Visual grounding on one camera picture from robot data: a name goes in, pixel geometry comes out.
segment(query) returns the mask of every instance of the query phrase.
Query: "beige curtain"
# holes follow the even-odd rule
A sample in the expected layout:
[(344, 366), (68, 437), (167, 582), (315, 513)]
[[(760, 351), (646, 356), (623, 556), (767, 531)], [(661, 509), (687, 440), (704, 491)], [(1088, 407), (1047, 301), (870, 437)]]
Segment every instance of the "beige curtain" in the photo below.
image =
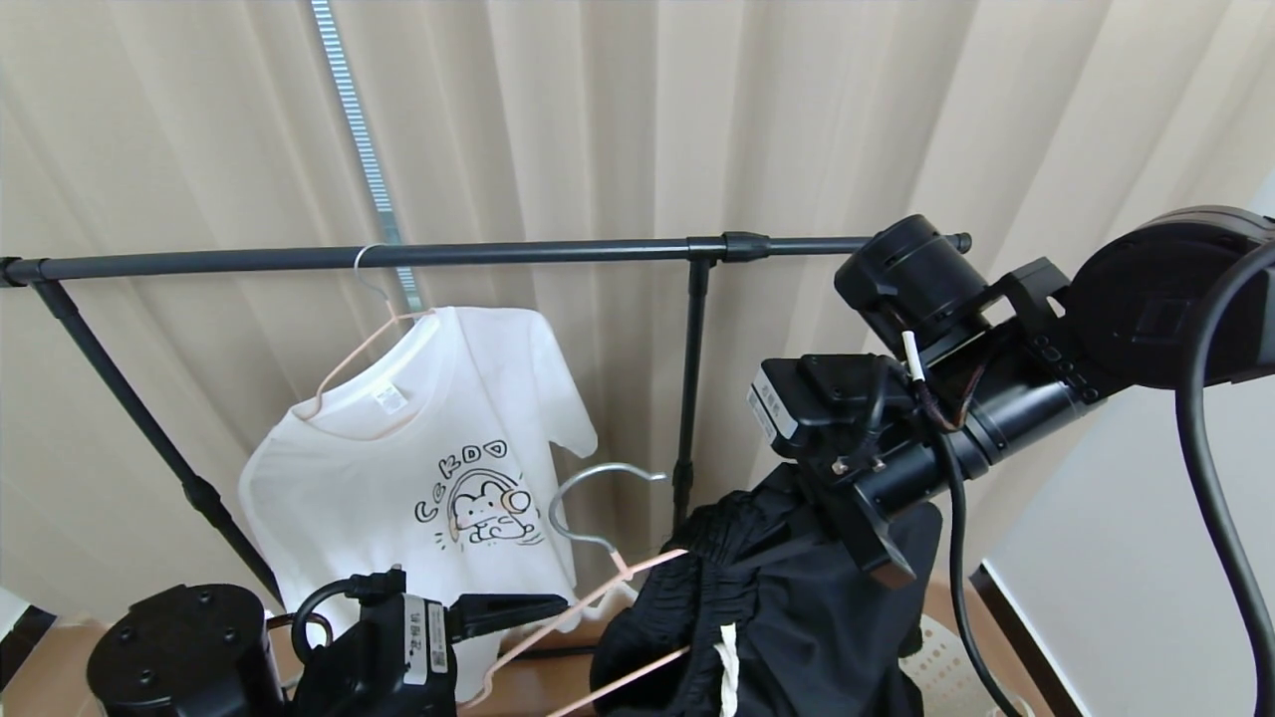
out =
[[(1246, 204), (1275, 166), (1272, 8), (347, 1), (334, 13), (405, 241), (871, 233), (922, 212), (972, 232), (970, 259), (994, 278), (1039, 255), (1074, 272), (1169, 208)], [(305, 3), (3, 3), (0, 71), (5, 254), (379, 240)], [(742, 401), (760, 360), (876, 348), (831, 290), (839, 263), (713, 270), (697, 503), (775, 461)], [(599, 457), (672, 468), (683, 264), (417, 281), (431, 305), (544, 313)], [(69, 288), (236, 514), (249, 453), (381, 320), (346, 272)], [(38, 300), (8, 290), (0, 311), (0, 582), (107, 619), (175, 582), (255, 584)], [(1084, 429), (979, 481), (972, 555)], [(643, 551), (667, 533), (671, 496), (618, 480), (569, 508)]]

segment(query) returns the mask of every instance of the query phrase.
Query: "white perforated basket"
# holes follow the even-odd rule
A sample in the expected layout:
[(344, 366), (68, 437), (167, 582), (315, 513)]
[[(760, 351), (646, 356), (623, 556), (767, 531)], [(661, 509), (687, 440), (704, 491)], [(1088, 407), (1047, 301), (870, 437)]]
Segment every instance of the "white perforated basket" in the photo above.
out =
[[(900, 660), (899, 665), (921, 688), (926, 702), (926, 717), (1002, 714), (970, 667), (960, 637), (928, 615), (921, 616), (921, 634), (924, 637), (921, 652)], [(1017, 704), (1021, 714), (1031, 717), (1031, 708), (1021, 698), (1012, 693), (1010, 698)]]

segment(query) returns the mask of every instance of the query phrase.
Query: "silver metal hook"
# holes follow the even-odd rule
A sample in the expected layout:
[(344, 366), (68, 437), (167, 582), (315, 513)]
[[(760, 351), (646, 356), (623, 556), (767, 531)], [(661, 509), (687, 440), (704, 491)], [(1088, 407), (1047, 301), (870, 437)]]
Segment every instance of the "silver metal hook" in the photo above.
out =
[(354, 281), (357, 281), (358, 283), (361, 283), (361, 285), (366, 286), (367, 288), (375, 291), (376, 293), (380, 293), (381, 299), (384, 299), (385, 302), (389, 304), (390, 302), (390, 295), (385, 293), (384, 288), (381, 288), (379, 286), (374, 286), (374, 285), (367, 283), (363, 279), (363, 277), (361, 277), (358, 274), (358, 263), (363, 260), (363, 254), (367, 254), (367, 250), (371, 249), (371, 248), (374, 248), (374, 246), (385, 246), (385, 245), (384, 244), (368, 244), (367, 246), (360, 249), (358, 254), (354, 254)]
[(607, 540), (607, 538), (604, 538), (602, 536), (588, 536), (588, 535), (581, 535), (581, 533), (574, 533), (574, 532), (566, 529), (566, 526), (562, 524), (562, 522), (558, 519), (558, 515), (557, 515), (557, 513), (558, 513), (558, 505), (562, 504), (562, 496), (566, 495), (566, 491), (571, 490), (572, 487), (576, 486), (576, 484), (579, 484), (581, 481), (586, 481), (586, 480), (592, 478), (593, 476), (597, 476), (599, 473), (609, 473), (612, 471), (620, 471), (620, 472), (623, 472), (623, 473), (632, 473), (632, 475), (638, 476), (639, 478), (641, 478), (644, 481), (667, 481), (668, 480), (668, 473), (649, 473), (646, 471), (643, 471), (638, 466), (632, 466), (630, 463), (598, 463), (597, 466), (593, 466), (590, 468), (585, 468), (585, 469), (580, 471), (579, 473), (576, 473), (576, 475), (571, 476), (570, 478), (567, 478), (566, 482), (564, 482), (562, 486), (558, 487), (557, 492), (553, 494), (553, 500), (550, 501), (550, 524), (553, 526), (555, 531), (557, 531), (558, 533), (561, 533), (561, 535), (564, 535), (567, 538), (574, 540), (574, 541), (598, 543), (602, 547), (606, 547), (607, 552), (611, 552), (611, 554), (620, 552), (618, 550), (616, 550), (616, 546), (612, 545), (609, 540)]

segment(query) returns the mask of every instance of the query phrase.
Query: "brown floor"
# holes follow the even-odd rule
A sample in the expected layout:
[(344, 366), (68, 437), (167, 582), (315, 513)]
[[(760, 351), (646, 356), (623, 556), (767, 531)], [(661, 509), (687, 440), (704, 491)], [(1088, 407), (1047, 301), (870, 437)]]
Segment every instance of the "brown floor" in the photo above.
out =
[[(1039, 691), (1028, 677), (1021, 662), (1014, 654), (1005, 635), (987, 612), (978, 597), (969, 592), (970, 616), (974, 635), (992, 672), (1007, 688), (1023, 695), (1038, 716), (1052, 714)], [(931, 584), (926, 593), (926, 612), (955, 628), (947, 587)], [(592, 644), (602, 629), (601, 623), (585, 624), (576, 633), (551, 635), (543, 647), (569, 647)], [(14, 675), (4, 694), (3, 711), (8, 717), (96, 717), (97, 707), (84, 684), (84, 665), (89, 652), (105, 628), (97, 624), (55, 625)], [(298, 665), (292, 656), (284, 630), (274, 637), (279, 674), (287, 679), (296, 674)], [(588, 691), (589, 657), (564, 657), (515, 662), (497, 674), (496, 689), (491, 699), (464, 717), (524, 717), (544, 714), (572, 702)], [(590, 714), (579, 711), (576, 714)]]

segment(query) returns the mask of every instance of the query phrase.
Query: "clothing rack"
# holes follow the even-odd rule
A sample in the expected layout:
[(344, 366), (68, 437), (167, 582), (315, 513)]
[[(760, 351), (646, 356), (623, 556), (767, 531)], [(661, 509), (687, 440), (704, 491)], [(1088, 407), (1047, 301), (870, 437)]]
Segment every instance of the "clothing rack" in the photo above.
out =
[[(704, 347), (704, 309), (708, 301), (709, 269), (718, 262), (733, 264), (768, 256), (812, 256), (853, 254), (871, 237), (771, 239), (751, 232), (722, 236), (618, 240), (546, 241), (505, 244), (386, 245), (368, 251), (361, 268), (455, 267), (486, 264), (551, 264), (603, 262), (690, 263), (686, 307), (686, 355), (682, 374), (681, 427), (677, 462), (673, 467), (673, 524), (686, 518), (695, 466), (691, 449), (695, 440), (695, 407), (699, 394), (700, 355)], [(244, 249), (219, 251), (172, 251), (162, 254), (124, 254), (69, 259), (0, 258), (0, 288), (31, 287), (57, 319), (75, 346), (106, 383), (111, 393), (150, 441), (159, 457), (181, 481), (191, 506), (222, 535), (240, 560), (278, 600), (274, 572), (252, 542), (235, 523), (222, 504), (221, 494), (200, 477), (173, 445), (163, 427), (138, 397), (102, 343), (79, 313), (62, 282), (87, 278), (153, 277), (164, 274), (207, 274), (229, 272), (278, 272), (297, 269), (349, 269), (362, 246), (324, 246), (303, 249)], [(961, 246), (961, 251), (968, 246)]]

